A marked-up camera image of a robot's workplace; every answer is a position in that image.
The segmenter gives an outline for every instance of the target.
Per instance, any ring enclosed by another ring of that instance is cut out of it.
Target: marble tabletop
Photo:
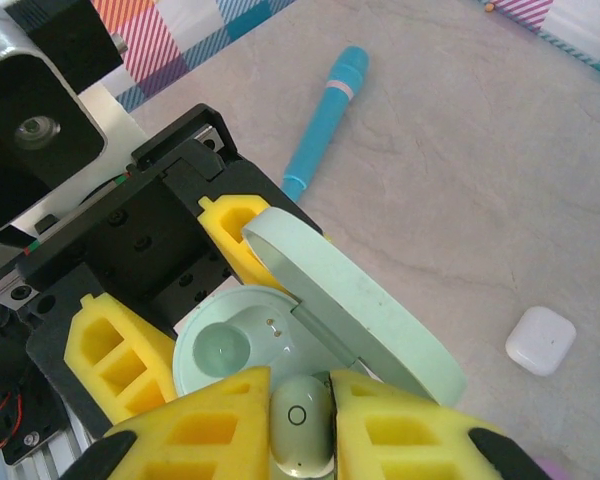
[[[599,73],[472,0],[298,0],[133,115],[208,103],[279,182],[350,44],[371,69],[302,207],[456,356],[461,410],[600,479]],[[504,349],[534,305],[578,332],[547,378]]]

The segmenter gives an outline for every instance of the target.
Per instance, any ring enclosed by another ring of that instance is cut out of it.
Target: circle logo on earbud
[[[294,405],[287,412],[287,418],[291,425],[298,427],[307,420],[307,411],[300,405]]]

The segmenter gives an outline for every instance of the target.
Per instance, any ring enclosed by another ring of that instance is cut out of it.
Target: plaid fabric
[[[600,0],[480,0],[600,71]]]
[[[295,0],[93,0],[129,50],[102,82],[128,111]]]

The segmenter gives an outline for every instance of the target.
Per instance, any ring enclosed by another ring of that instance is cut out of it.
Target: open case lid
[[[290,213],[270,207],[243,236],[300,302],[294,310],[332,351],[408,392],[452,406],[466,378],[442,344],[357,265]]]

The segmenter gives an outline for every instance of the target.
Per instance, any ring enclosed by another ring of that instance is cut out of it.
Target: earbud
[[[271,453],[292,477],[320,478],[333,469],[333,404],[329,389],[309,375],[293,377],[271,395]]]

